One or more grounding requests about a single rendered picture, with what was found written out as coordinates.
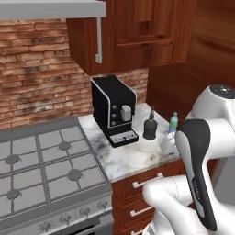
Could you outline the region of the black soap dispenser bottle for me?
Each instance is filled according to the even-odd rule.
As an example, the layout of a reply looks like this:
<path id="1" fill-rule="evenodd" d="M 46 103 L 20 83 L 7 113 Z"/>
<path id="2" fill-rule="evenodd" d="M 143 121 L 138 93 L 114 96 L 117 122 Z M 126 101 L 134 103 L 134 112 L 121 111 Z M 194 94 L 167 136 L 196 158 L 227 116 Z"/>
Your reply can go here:
<path id="1" fill-rule="evenodd" d="M 156 138 L 156 130 L 158 123 L 154 119 L 154 108 L 151 109 L 149 118 L 144 121 L 143 138 L 146 140 L 154 140 Z"/>

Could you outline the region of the grey gas hob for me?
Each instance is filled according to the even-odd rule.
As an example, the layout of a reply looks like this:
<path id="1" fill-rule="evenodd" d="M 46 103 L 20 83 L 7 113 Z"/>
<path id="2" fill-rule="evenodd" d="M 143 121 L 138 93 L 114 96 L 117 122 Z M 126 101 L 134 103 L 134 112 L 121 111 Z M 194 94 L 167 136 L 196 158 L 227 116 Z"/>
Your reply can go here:
<path id="1" fill-rule="evenodd" d="M 51 235 L 107 213 L 112 187 L 77 117 L 0 131 L 0 235 Z"/>

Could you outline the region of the green bottle with blue cap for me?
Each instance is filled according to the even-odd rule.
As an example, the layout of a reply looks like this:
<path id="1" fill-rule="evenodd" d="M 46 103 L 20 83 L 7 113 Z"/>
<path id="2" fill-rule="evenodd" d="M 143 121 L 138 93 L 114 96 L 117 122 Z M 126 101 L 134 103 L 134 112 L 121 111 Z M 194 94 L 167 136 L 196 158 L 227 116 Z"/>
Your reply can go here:
<path id="1" fill-rule="evenodd" d="M 170 125 L 169 125 L 169 132 L 176 132 L 178 127 L 178 114 L 176 112 L 173 113 L 173 116 L 170 119 Z"/>

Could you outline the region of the wooden wall cupboard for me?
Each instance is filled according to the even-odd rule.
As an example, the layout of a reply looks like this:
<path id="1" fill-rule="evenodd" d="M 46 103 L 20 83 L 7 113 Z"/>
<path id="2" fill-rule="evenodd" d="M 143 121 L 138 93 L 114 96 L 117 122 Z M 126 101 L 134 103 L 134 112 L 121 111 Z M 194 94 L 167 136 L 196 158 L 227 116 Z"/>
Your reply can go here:
<path id="1" fill-rule="evenodd" d="M 183 63 L 197 0 L 105 0 L 106 16 L 66 20 L 70 54 L 88 75 Z"/>

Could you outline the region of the black coffee machine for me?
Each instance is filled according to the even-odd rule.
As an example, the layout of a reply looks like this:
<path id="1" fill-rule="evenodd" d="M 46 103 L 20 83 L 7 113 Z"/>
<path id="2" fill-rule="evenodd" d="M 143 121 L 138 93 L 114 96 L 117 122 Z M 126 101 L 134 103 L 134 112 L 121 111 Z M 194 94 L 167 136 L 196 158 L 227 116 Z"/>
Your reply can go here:
<path id="1" fill-rule="evenodd" d="M 139 140 L 132 129 L 136 93 L 115 75 L 91 79 L 93 117 L 113 148 Z"/>

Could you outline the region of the large wooden drawer front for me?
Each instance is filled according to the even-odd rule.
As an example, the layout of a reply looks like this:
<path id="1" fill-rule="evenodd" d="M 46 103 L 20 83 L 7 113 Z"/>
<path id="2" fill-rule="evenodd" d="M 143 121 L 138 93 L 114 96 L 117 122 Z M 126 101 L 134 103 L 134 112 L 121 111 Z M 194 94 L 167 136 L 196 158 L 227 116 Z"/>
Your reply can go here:
<path id="1" fill-rule="evenodd" d="M 168 162 L 159 167 L 155 167 L 142 173 L 138 173 L 131 177 L 127 177 L 123 180 L 117 181 L 112 184 L 112 205 L 114 207 L 117 207 L 118 205 L 126 203 L 134 197 L 140 197 L 142 193 L 142 187 L 134 189 L 132 187 L 132 183 L 135 181 L 139 183 L 144 182 L 146 180 L 155 178 L 157 176 L 157 173 L 162 173 L 164 176 L 174 176 L 182 174 L 183 172 L 183 162 L 181 160 L 176 160 L 174 162 Z"/>

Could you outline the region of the grey range hood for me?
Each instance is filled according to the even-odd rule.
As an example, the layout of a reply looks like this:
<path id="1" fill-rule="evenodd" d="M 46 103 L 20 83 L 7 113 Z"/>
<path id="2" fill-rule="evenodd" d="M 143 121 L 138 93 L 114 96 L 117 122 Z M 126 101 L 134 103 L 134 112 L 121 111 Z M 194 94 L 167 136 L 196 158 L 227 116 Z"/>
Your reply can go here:
<path id="1" fill-rule="evenodd" d="M 0 20 L 105 17 L 98 0 L 0 0 Z"/>

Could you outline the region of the tall wooden cabinet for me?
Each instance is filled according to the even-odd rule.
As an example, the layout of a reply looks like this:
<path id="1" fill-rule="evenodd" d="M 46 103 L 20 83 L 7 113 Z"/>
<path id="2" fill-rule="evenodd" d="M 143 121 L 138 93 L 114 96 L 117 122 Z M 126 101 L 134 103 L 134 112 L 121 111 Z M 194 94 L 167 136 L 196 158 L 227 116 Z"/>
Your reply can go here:
<path id="1" fill-rule="evenodd" d="M 183 120 L 210 84 L 235 88 L 235 0 L 198 0 L 186 62 L 149 69 L 146 103 Z"/>

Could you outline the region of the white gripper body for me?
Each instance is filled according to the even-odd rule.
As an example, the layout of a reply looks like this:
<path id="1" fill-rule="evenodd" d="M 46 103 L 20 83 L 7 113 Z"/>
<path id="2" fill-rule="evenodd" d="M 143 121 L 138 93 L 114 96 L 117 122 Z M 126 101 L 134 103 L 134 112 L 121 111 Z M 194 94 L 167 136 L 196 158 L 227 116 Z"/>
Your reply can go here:
<path id="1" fill-rule="evenodd" d="M 178 154 L 178 150 L 176 148 L 175 139 L 174 139 L 174 132 L 168 133 L 162 139 L 160 147 L 164 155 Z"/>

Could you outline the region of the grey oven door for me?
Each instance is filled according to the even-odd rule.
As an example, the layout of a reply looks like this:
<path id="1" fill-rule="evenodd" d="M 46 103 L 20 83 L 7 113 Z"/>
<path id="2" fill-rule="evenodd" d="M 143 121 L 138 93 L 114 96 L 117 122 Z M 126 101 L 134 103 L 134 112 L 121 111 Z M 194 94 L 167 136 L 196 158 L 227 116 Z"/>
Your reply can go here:
<path id="1" fill-rule="evenodd" d="M 53 232 L 51 235 L 112 235 L 114 219 L 111 213 L 103 214 L 86 221 Z"/>

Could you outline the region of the wooden cupboard door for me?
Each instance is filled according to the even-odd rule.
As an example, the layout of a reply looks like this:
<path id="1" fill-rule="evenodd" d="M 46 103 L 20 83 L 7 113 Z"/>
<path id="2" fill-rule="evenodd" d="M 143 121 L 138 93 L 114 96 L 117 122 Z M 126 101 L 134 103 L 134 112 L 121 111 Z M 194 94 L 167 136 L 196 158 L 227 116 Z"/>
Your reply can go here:
<path id="1" fill-rule="evenodd" d="M 106 0 L 114 68 L 126 71 L 182 63 L 197 0 Z"/>

